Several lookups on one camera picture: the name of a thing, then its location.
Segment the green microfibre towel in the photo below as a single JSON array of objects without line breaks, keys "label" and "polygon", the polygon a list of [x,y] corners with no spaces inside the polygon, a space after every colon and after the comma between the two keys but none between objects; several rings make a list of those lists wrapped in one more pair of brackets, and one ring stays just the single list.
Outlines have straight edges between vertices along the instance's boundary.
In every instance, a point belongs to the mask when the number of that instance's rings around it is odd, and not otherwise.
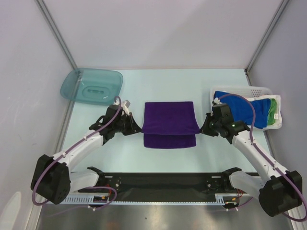
[{"label": "green microfibre towel", "polygon": [[271,126],[275,124],[276,121],[276,114],[277,114],[277,101],[274,98],[270,99],[271,105],[268,110],[268,116],[267,116],[267,126]]}]

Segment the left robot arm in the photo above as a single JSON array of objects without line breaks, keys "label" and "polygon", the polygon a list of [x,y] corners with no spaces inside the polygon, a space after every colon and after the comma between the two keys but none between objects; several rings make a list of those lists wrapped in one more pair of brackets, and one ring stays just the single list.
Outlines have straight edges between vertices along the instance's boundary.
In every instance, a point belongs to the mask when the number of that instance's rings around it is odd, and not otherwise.
[{"label": "left robot arm", "polygon": [[141,128],[129,111],[129,104],[129,101],[123,101],[121,104],[110,105],[106,114],[100,116],[89,127],[89,131],[81,140],[67,150],[53,156],[44,154],[37,160],[30,185],[32,202],[35,205],[40,204],[35,199],[36,195],[53,204],[59,204],[71,192],[92,189],[96,192],[109,191],[109,184],[101,170],[93,166],[82,172],[74,172],[73,169],[117,133],[128,136],[141,132]]}]

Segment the purple towel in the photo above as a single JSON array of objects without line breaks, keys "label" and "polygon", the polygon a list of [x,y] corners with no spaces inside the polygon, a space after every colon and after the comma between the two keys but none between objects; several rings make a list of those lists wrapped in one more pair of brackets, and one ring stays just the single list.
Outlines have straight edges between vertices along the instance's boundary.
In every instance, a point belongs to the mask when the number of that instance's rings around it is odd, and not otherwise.
[{"label": "purple towel", "polygon": [[142,127],[143,144],[151,149],[185,149],[196,146],[200,133],[194,103],[146,102]]}]

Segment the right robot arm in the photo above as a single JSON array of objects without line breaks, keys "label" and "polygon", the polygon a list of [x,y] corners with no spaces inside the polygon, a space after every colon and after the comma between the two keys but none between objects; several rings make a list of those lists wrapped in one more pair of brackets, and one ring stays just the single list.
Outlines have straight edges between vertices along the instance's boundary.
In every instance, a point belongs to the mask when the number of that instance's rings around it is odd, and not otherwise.
[{"label": "right robot arm", "polygon": [[238,149],[257,171],[254,178],[239,168],[227,171],[228,176],[221,180],[225,192],[240,189],[256,198],[264,212],[270,217],[306,206],[303,196],[303,179],[297,171],[289,171],[261,147],[253,137],[253,127],[245,122],[235,121],[229,105],[212,106],[200,129],[202,134],[225,138]]}]

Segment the blue towel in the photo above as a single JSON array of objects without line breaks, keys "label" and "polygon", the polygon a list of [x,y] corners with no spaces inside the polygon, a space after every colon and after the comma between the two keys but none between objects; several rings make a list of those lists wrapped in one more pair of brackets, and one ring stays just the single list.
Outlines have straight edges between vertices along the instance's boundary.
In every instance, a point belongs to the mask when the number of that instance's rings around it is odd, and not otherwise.
[{"label": "blue towel", "polygon": [[[214,97],[219,98],[222,103],[229,105],[235,121],[242,120],[247,125],[251,125],[253,121],[253,111],[247,101],[238,96],[233,95],[229,95],[220,99],[220,97],[226,94],[228,93],[216,91],[214,93]],[[258,129],[265,128],[267,126],[268,110],[271,105],[270,99],[262,99],[250,103],[254,107],[256,114],[254,127]]]}]

